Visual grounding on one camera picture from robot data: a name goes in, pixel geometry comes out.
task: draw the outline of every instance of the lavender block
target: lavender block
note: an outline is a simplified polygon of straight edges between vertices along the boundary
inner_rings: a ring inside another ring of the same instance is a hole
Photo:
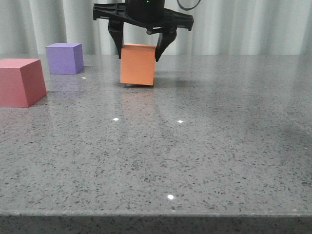
[[[81,43],[55,43],[45,49],[51,74],[77,74],[83,70]]]

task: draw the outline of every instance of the black robotic claw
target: black robotic claw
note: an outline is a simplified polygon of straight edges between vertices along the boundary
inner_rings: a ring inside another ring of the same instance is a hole
[[[116,44],[119,58],[121,58],[123,47],[124,22],[146,28],[148,35],[160,33],[155,53],[155,59],[159,61],[162,53],[176,39],[176,29],[186,28],[191,31],[194,18],[191,15],[163,8],[164,0],[154,0],[157,5],[147,8],[148,14],[142,12],[143,9],[138,9],[136,12],[137,2],[140,1],[127,0],[125,3],[94,4],[93,20],[109,20],[108,30]]]

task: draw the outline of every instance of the curtain fold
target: curtain fold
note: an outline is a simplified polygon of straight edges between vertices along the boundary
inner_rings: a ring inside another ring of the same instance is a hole
[[[116,54],[108,21],[93,21],[94,3],[122,0],[0,0],[0,53],[44,54],[56,42],[81,42],[85,54]],[[187,7],[197,0],[181,0]],[[312,0],[202,0],[178,29],[166,55],[300,55],[312,53]],[[158,35],[125,24],[124,41],[157,44]]]

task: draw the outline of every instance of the table surface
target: table surface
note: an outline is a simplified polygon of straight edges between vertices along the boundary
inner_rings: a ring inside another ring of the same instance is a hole
[[[0,108],[0,214],[312,215],[311,57],[163,56],[153,88],[0,58],[48,91]]]

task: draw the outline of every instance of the foam block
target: foam block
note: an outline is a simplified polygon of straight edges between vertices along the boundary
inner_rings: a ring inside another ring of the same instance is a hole
[[[30,107],[46,94],[40,59],[0,60],[0,107]]]
[[[120,82],[153,85],[155,50],[153,45],[125,44],[121,50]]]
[[[78,74],[83,70],[81,43],[55,43],[45,49],[51,74]]]

